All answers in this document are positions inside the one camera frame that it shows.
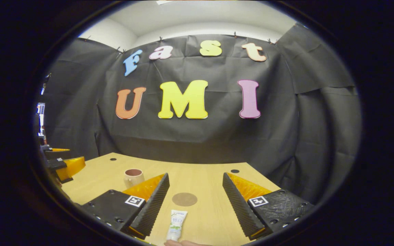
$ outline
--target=mug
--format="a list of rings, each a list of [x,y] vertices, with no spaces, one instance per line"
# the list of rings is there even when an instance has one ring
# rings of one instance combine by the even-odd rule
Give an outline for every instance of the mug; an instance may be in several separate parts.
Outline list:
[[[139,169],[128,169],[124,172],[124,183],[127,189],[144,182],[144,173]]]

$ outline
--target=black cloth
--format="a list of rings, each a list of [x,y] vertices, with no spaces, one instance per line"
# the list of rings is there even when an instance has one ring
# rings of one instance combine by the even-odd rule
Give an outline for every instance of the black cloth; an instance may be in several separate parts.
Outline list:
[[[203,57],[200,43],[218,40],[222,54]],[[263,48],[264,62],[241,45]],[[150,60],[160,46],[167,59]],[[123,61],[137,50],[137,69],[124,76]],[[282,188],[312,203],[331,194],[354,160],[361,132],[358,95],[338,56],[310,30],[295,25],[277,44],[227,35],[196,35],[152,42],[120,54],[106,45],[75,40],[50,68],[41,101],[45,129],[54,148],[69,148],[87,160],[117,152],[183,163],[247,162]],[[258,119],[243,119],[238,80],[257,81]],[[158,118],[160,84],[185,92],[205,80],[208,118]],[[138,114],[116,116],[117,92],[146,87]]]

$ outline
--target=orange letter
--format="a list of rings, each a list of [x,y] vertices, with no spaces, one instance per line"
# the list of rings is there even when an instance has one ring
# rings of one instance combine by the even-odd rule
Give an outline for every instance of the orange letter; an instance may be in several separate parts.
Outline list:
[[[262,56],[258,53],[258,50],[262,50],[262,47],[256,46],[254,43],[248,43],[241,45],[243,49],[246,49],[247,55],[253,61],[265,61],[267,57]]]
[[[142,93],[146,90],[145,87],[138,87],[133,90],[135,93],[135,99],[133,100],[133,107],[130,110],[125,109],[127,95],[130,94],[130,90],[120,90],[118,92],[118,100],[116,101],[115,113],[120,119],[131,119],[139,111],[139,106],[141,105]]]

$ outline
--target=wooden table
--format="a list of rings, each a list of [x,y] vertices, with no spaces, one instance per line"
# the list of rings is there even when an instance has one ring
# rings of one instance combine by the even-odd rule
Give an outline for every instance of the wooden table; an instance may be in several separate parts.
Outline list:
[[[223,173],[239,170],[235,175],[250,180],[271,191],[280,189],[247,163],[184,164],[140,159],[110,153],[86,161],[86,167],[74,175],[74,180],[63,184],[62,189],[73,202],[85,204],[107,190],[126,190],[124,171],[138,168],[145,180],[162,173],[169,174],[170,187],[159,211],[150,236],[145,238],[163,246],[171,219],[171,210],[185,210],[181,240],[213,246],[236,246],[249,243],[244,236],[235,212],[222,186]],[[172,197],[181,192],[197,196],[197,203],[181,207]]]

